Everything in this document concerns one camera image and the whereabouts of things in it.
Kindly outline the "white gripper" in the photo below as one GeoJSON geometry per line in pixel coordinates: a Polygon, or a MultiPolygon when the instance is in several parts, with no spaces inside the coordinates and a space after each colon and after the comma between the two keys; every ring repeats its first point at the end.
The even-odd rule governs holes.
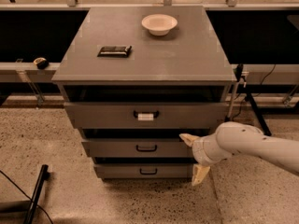
{"type": "Polygon", "coordinates": [[[179,137],[188,147],[192,147],[193,157],[199,163],[192,168],[193,186],[203,182],[210,170],[209,166],[232,157],[231,152],[219,146],[215,134],[199,137],[189,133],[181,133],[179,137]]]}

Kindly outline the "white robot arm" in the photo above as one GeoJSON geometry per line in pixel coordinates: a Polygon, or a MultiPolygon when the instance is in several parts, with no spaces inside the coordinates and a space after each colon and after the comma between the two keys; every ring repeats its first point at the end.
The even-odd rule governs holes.
{"type": "Polygon", "coordinates": [[[224,122],[207,136],[181,133],[192,148],[197,163],[192,168],[192,185],[199,185],[210,167],[235,155],[249,155],[268,161],[294,175],[299,174],[299,142],[266,136],[259,128],[238,122],[224,122]]]}

